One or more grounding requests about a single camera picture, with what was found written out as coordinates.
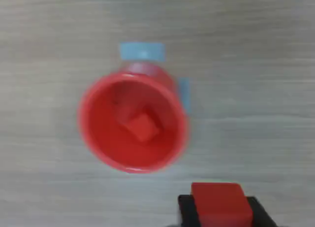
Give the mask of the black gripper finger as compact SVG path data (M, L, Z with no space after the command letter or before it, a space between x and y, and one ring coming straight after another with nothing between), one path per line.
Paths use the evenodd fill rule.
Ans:
M192 195L179 195L179 226L180 227L196 227L197 213Z
M252 227L278 227L255 196L247 196L252 209Z

